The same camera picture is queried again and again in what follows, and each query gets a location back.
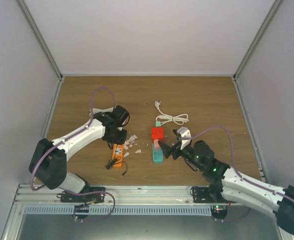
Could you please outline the teal power strip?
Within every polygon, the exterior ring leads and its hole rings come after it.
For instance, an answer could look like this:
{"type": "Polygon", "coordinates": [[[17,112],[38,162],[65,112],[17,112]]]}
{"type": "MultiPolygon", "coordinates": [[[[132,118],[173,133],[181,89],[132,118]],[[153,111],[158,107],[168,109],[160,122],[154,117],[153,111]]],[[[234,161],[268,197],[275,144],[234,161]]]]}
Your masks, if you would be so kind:
{"type": "Polygon", "coordinates": [[[152,144],[152,157],[153,157],[153,162],[155,164],[161,164],[161,163],[163,163],[163,152],[162,152],[162,149],[155,150],[153,144],[152,144]]]}

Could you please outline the pink plug adapter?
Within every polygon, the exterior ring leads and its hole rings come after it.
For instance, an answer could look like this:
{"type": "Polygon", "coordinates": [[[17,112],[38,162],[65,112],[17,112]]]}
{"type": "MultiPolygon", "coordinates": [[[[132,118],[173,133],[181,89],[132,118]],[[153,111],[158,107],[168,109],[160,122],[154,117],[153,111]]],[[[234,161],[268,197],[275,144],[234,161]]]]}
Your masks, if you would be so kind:
{"type": "Polygon", "coordinates": [[[160,147],[158,141],[159,141],[158,139],[155,139],[155,140],[153,141],[153,146],[154,146],[154,149],[155,149],[156,151],[158,151],[158,150],[161,149],[161,147],[160,147]]]}

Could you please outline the red cube socket adapter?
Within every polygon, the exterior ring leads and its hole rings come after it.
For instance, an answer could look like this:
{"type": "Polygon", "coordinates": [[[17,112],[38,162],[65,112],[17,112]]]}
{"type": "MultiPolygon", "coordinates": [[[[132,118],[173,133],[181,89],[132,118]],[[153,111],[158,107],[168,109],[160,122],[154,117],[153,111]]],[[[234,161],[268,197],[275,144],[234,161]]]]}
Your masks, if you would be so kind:
{"type": "Polygon", "coordinates": [[[151,139],[152,142],[155,140],[159,140],[161,142],[164,142],[165,134],[164,129],[161,126],[156,126],[151,129],[151,139]]]}

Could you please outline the green plug adapter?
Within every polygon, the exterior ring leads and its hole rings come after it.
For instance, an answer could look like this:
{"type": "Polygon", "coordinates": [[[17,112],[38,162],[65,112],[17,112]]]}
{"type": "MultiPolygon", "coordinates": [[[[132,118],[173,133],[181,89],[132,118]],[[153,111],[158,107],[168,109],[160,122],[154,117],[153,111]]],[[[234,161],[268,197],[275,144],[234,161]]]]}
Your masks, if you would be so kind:
{"type": "Polygon", "coordinates": [[[156,121],[156,123],[155,123],[155,126],[156,126],[156,127],[161,127],[161,126],[162,126],[162,124],[161,124],[161,122],[160,122],[160,121],[156,121]]]}

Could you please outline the orange power strip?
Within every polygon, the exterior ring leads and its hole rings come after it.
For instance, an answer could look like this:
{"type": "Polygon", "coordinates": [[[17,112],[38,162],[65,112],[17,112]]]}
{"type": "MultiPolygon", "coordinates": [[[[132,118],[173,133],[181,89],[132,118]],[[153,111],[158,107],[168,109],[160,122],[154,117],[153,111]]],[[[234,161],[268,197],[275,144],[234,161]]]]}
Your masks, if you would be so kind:
{"type": "Polygon", "coordinates": [[[112,161],[114,161],[114,167],[121,168],[123,165],[124,145],[113,144],[112,161]]]}

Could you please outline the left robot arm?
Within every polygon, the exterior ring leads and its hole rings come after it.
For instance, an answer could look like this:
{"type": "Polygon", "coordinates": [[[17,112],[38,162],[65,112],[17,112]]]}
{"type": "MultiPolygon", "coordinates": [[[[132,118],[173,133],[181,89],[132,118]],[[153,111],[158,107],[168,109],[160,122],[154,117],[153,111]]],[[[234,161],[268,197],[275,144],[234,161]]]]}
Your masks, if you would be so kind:
{"type": "Polygon", "coordinates": [[[67,171],[68,160],[93,141],[102,139],[109,148],[125,143],[129,112],[118,105],[109,112],[98,112],[81,127],[54,140],[46,138],[37,143],[29,165],[30,188],[38,191],[62,189],[72,193],[79,202],[89,198],[89,184],[80,176],[67,171]]]}

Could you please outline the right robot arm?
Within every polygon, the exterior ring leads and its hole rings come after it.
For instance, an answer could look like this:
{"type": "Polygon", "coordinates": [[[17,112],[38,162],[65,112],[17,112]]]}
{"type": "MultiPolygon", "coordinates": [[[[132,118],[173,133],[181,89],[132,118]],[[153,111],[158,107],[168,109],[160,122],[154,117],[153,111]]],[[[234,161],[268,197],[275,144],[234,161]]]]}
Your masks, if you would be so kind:
{"type": "Polygon", "coordinates": [[[164,157],[182,158],[194,171],[202,172],[209,183],[208,194],[215,203],[239,203],[274,219],[279,228],[294,235],[294,186],[271,185],[239,172],[215,157],[214,151],[202,140],[192,144],[186,127],[173,130],[177,143],[169,146],[158,141],[164,157]]]}

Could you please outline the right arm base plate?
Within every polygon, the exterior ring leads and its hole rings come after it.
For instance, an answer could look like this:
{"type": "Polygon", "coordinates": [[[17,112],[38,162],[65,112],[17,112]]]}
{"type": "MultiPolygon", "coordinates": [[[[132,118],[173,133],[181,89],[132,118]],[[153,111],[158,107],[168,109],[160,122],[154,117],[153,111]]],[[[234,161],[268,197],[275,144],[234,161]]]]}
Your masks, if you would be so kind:
{"type": "Polygon", "coordinates": [[[193,197],[194,203],[228,203],[228,201],[222,197],[221,190],[221,187],[215,185],[193,186],[190,189],[190,194],[193,197]]]}

